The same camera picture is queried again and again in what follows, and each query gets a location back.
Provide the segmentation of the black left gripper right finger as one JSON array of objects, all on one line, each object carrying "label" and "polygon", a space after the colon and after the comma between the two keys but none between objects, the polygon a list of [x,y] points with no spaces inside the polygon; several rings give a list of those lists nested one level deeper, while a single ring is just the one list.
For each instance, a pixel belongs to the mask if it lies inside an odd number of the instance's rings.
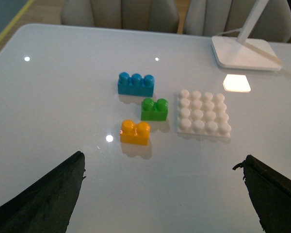
[{"label": "black left gripper right finger", "polygon": [[291,233],[291,180],[252,155],[232,169],[238,168],[263,230]]}]

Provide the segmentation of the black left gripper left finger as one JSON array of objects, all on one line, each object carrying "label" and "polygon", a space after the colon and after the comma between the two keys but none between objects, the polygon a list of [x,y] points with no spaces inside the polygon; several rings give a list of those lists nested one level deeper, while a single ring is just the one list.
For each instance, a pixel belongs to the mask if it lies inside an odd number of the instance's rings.
[{"label": "black left gripper left finger", "polygon": [[84,172],[78,151],[0,207],[0,233],[66,232]]}]

